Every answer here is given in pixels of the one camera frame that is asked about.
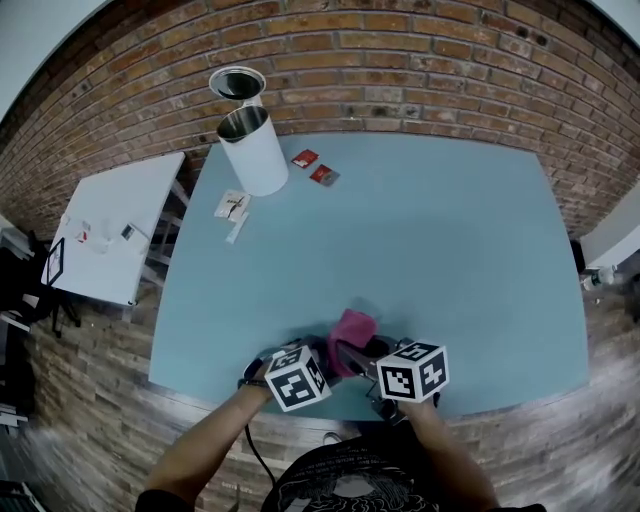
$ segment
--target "brick wall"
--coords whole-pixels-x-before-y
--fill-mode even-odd
[[[280,133],[403,131],[538,154],[567,229],[635,184],[640,56],[581,0],[115,0],[0,126],[0,211],[51,236],[78,180],[185,151],[201,168],[234,108],[229,63],[267,76]]]

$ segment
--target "white cylindrical container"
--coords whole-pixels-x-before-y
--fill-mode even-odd
[[[268,196],[280,190],[289,178],[269,113],[245,105],[227,115],[218,136],[242,188],[252,196]]]

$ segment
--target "black t-shirt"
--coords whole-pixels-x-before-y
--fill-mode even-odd
[[[433,469],[408,422],[394,429],[317,448],[294,462],[262,505],[262,512],[323,510],[426,511],[438,507]],[[164,491],[140,495],[136,512],[190,512],[177,496]],[[525,509],[544,512],[541,505]]]

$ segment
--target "can lid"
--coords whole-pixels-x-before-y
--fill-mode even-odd
[[[209,78],[209,88],[218,96],[230,100],[249,100],[264,91],[267,82],[255,69],[229,66],[216,71]]]

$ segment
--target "person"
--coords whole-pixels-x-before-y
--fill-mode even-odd
[[[240,432],[271,398],[243,385],[180,437],[152,469],[136,512],[194,510]],[[285,471],[262,511],[465,511],[500,509],[493,486],[430,401],[400,402],[408,421],[316,448]]]

